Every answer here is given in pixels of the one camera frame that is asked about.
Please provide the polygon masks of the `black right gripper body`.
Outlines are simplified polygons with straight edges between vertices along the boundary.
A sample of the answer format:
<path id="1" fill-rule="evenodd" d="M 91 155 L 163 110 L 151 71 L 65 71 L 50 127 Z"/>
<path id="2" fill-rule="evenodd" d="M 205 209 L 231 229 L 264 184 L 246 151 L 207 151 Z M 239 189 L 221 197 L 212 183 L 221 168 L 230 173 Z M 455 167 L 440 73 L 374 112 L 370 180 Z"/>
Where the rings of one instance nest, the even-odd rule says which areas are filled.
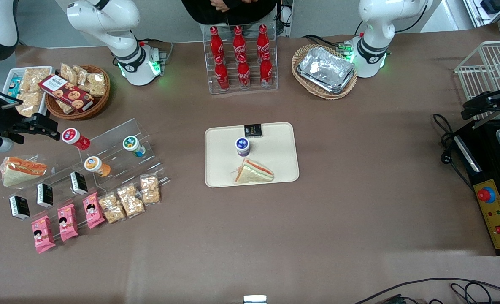
<path id="1" fill-rule="evenodd" d="M 4 108 L 7 104 L 0 99 L 0 144 L 10 140 L 15 144 L 24 144 L 24 136 L 20 135 L 20 127 L 26 119 L 14 107 Z"/>

